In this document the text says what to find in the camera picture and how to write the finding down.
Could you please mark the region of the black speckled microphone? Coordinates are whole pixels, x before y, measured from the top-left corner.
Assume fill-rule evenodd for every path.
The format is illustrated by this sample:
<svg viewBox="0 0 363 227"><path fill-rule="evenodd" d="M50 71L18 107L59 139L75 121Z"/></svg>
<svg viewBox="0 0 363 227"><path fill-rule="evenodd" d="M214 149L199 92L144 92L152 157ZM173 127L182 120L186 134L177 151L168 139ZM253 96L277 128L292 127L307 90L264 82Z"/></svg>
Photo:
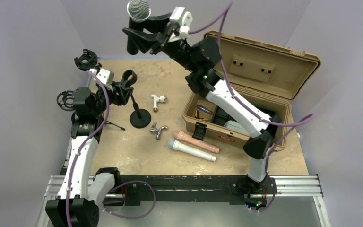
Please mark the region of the black speckled microphone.
<svg viewBox="0 0 363 227"><path fill-rule="evenodd" d="M129 16L128 28L143 33L143 22L151 15L150 5L147 0L130 0L127 3Z"/></svg>

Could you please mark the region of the black round-base stand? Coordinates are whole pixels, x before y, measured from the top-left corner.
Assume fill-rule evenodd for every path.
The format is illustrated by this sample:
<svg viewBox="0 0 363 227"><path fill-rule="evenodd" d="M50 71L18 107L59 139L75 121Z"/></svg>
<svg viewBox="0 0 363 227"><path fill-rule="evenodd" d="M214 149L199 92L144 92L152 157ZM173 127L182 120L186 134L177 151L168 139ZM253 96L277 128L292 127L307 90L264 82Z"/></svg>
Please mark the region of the black round-base stand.
<svg viewBox="0 0 363 227"><path fill-rule="evenodd" d="M74 63L78 69L89 71L94 75L97 75L102 67L97 54L89 49L83 49L83 54L76 57Z"/></svg>
<svg viewBox="0 0 363 227"><path fill-rule="evenodd" d="M133 87L137 82L138 76L133 70L124 71L120 82L113 82L114 89L116 87L127 88ZM140 108L133 94L130 96L134 111L130 115L130 123L134 128L142 129L147 127L151 122L151 114L148 110Z"/></svg>

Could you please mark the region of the white plastic faucet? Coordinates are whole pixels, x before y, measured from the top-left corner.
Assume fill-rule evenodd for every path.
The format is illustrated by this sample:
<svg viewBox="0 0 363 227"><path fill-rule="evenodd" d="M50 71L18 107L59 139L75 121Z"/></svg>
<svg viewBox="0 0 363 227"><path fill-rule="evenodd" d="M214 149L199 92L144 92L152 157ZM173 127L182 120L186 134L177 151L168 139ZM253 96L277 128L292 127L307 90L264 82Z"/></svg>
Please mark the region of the white plastic faucet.
<svg viewBox="0 0 363 227"><path fill-rule="evenodd" d="M161 96L156 96L154 94L152 94L150 96L153 100L153 111L154 113L158 112L158 103L166 103L167 102L167 97L165 95L161 95Z"/></svg>

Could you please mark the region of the black tripod microphone stand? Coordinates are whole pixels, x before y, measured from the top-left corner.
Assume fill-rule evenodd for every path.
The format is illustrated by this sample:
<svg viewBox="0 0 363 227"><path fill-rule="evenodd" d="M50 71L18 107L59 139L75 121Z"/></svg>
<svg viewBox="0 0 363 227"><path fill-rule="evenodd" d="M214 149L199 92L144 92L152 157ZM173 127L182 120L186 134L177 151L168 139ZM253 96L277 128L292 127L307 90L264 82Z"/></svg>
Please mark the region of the black tripod microphone stand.
<svg viewBox="0 0 363 227"><path fill-rule="evenodd" d="M105 89L102 90L104 90L106 98L105 108L93 108L93 91L87 87L79 87L74 91L68 90L58 94L56 102L59 108L67 112L72 112L72 131L76 131L85 125L93 127L96 130L102 123L106 123L104 117L108 114L104 114L104 112L111 104L109 103L107 92Z"/></svg>

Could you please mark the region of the pink rose-gold microphone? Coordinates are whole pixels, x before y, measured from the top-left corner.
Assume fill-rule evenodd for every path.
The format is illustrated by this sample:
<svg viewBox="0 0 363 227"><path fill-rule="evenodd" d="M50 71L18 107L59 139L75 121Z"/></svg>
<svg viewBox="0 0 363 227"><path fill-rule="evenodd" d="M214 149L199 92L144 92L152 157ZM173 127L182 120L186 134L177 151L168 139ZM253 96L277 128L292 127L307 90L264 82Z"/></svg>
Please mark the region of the pink rose-gold microphone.
<svg viewBox="0 0 363 227"><path fill-rule="evenodd" d="M190 135L188 135L187 133L183 132L182 130L174 130L172 132L172 135L175 139L185 141L185 142L195 145L197 147L203 148L209 152L218 154L220 151L220 148L216 147L215 145L209 144L202 140L195 139L195 138L191 137Z"/></svg>

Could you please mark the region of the white silver microphone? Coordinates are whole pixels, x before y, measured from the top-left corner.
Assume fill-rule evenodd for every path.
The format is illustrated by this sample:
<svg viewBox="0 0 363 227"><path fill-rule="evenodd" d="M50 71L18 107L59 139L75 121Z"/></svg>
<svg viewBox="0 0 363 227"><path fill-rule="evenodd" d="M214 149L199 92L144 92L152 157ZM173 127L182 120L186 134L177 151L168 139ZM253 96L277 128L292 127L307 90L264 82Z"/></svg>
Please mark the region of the white silver microphone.
<svg viewBox="0 0 363 227"><path fill-rule="evenodd" d="M195 157L199 157L199 158L207 160L207 161L211 161L211 162L216 161L215 156L213 156L209 153L206 153L204 151L201 151L199 149L193 148L191 146L182 144L181 142L179 142L175 139L169 139L167 142L167 146L168 146L168 148L170 148L172 150L181 151L181 152L193 155Z"/></svg>

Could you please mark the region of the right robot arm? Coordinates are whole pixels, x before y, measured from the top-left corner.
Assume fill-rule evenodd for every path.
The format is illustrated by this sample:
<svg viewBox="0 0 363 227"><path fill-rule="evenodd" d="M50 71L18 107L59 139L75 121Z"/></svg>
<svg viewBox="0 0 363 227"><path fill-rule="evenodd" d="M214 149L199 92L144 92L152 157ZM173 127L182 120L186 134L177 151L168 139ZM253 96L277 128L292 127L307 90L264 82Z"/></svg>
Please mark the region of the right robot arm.
<svg viewBox="0 0 363 227"><path fill-rule="evenodd" d="M234 118L248 133L249 139L243 150L250 158L247 188L259 192L265 186L267 156L273 144L277 126L277 115L263 113L238 94L231 86L225 73L215 70L221 61L218 43L204 38L189 45L184 37L183 20L188 16L173 17L171 13L161 16L130 16L129 26L123 29L128 36L128 53L165 53L183 66L190 74L185 77L193 93L216 104Z"/></svg>

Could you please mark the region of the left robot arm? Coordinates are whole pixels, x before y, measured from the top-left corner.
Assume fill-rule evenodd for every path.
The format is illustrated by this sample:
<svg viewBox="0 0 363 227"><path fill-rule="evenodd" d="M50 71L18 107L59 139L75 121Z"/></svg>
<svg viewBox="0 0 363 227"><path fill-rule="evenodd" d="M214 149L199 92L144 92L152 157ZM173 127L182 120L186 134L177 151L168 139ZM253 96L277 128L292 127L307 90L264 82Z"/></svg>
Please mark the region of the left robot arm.
<svg viewBox="0 0 363 227"><path fill-rule="evenodd" d="M126 105L133 88L107 87L92 92L87 87L64 91L57 97L58 106L72 112L71 151L63 183L45 211L55 227L96 227L106 194L121 190L122 180L115 167L98 170L91 185L89 173L107 122L107 106Z"/></svg>

